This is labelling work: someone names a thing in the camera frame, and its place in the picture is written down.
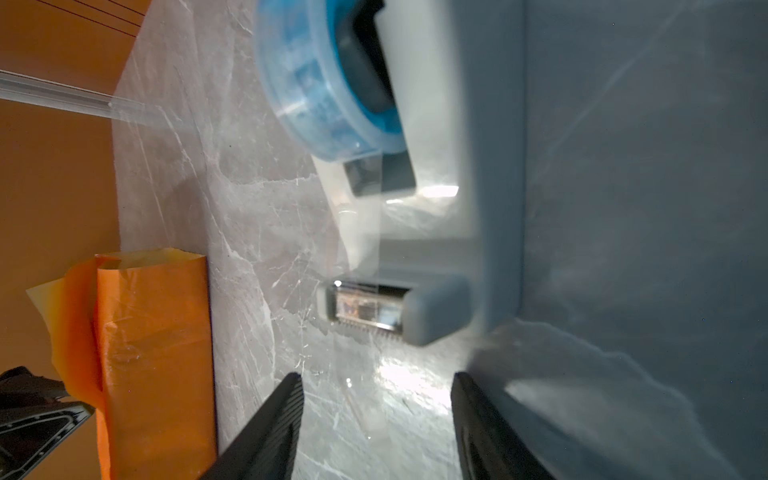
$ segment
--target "orange wall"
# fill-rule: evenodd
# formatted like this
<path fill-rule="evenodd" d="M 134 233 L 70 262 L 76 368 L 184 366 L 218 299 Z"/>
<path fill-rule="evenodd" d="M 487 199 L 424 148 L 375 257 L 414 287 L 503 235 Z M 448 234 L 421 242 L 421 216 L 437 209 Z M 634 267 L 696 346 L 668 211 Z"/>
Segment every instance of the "orange wall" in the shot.
<path fill-rule="evenodd" d="M 1 0 L 0 69 L 113 94 L 150 0 Z"/>
<path fill-rule="evenodd" d="M 0 372 L 26 366 L 58 379 L 31 286 L 120 248 L 111 121 L 0 100 Z M 94 420 L 29 480 L 100 478 Z"/>

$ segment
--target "orange paper bag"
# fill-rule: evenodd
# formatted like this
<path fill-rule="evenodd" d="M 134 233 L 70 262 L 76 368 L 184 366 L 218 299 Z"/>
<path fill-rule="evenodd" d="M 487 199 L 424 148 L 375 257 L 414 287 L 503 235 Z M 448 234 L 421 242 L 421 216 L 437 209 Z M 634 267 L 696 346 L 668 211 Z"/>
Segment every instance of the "orange paper bag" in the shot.
<path fill-rule="evenodd" d="M 216 459 L 205 257 L 97 256 L 29 294 L 69 393 L 97 407 L 102 478 L 205 472 Z"/>

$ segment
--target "gray marble countertop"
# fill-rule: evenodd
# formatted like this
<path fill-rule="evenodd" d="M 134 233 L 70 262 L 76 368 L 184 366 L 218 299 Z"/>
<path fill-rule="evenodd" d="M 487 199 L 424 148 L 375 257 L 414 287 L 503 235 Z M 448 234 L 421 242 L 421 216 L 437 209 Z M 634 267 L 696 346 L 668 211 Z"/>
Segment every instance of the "gray marble countertop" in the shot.
<path fill-rule="evenodd" d="M 122 248 L 209 257 L 221 449 L 297 371 L 294 478 L 460 478 L 469 369 L 559 478 L 765 478 L 768 3 L 528 3 L 524 306 L 424 349 L 316 318 L 339 235 L 252 8 L 154 0 L 116 93 Z"/>

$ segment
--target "tape roll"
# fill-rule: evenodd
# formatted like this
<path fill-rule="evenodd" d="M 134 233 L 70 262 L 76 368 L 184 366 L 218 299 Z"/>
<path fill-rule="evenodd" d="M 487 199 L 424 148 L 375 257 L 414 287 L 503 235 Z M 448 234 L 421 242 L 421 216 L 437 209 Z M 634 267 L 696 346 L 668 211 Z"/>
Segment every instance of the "tape roll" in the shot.
<path fill-rule="evenodd" d="M 254 49 L 266 96 L 312 155 L 343 162 L 406 149 L 395 108 L 373 113 L 345 79 L 336 23 L 356 0 L 257 0 Z"/>

